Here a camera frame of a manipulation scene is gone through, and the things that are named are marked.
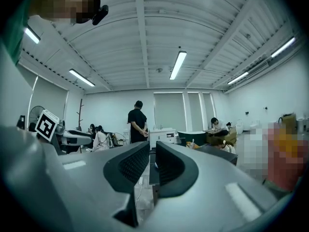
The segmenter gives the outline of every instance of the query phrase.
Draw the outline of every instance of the ceiling light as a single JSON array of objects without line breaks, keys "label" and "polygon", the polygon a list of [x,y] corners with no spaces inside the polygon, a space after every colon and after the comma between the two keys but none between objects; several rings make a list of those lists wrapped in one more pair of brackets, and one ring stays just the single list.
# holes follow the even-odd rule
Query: ceiling light
[{"label": "ceiling light", "polygon": [[249,74],[248,72],[245,72],[244,74],[241,74],[240,76],[236,77],[235,79],[233,79],[232,81],[230,81],[230,82],[227,83],[227,84],[231,85],[231,84],[233,84],[234,82],[238,81],[239,79],[245,77],[245,76],[248,75],[248,74]]},{"label": "ceiling light", "polygon": [[175,78],[176,78],[176,76],[178,74],[178,71],[179,71],[180,67],[182,66],[186,56],[187,56],[186,52],[180,51],[178,53],[178,56],[177,56],[177,59],[176,59],[176,62],[175,62],[172,74],[169,77],[170,80],[175,80]]},{"label": "ceiling light", "polygon": [[86,79],[85,77],[83,77],[82,75],[80,75],[76,70],[71,69],[70,73],[75,75],[77,78],[81,79],[83,82],[87,83],[89,86],[94,87],[95,85],[90,82],[88,79]]},{"label": "ceiling light", "polygon": [[295,41],[295,37],[290,39],[287,43],[285,43],[282,47],[280,47],[277,51],[275,51],[273,54],[271,54],[271,57],[274,58],[276,55],[280,54],[283,52],[286,48],[288,48],[293,42]]},{"label": "ceiling light", "polygon": [[39,36],[28,26],[25,28],[25,33],[36,43],[38,44],[40,42]]}]

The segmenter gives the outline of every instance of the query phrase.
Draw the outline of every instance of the white cabinet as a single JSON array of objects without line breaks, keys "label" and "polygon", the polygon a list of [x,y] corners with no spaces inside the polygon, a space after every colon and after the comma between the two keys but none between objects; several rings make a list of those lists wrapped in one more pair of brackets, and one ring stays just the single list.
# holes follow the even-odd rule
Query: white cabinet
[{"label": "white cabinet", "polygon": [[167,142],[167,143],[175,143],[175,134],[176,130],[169,128],[154,130],[150,132],[150,148],[154,148],[157,141]]}]

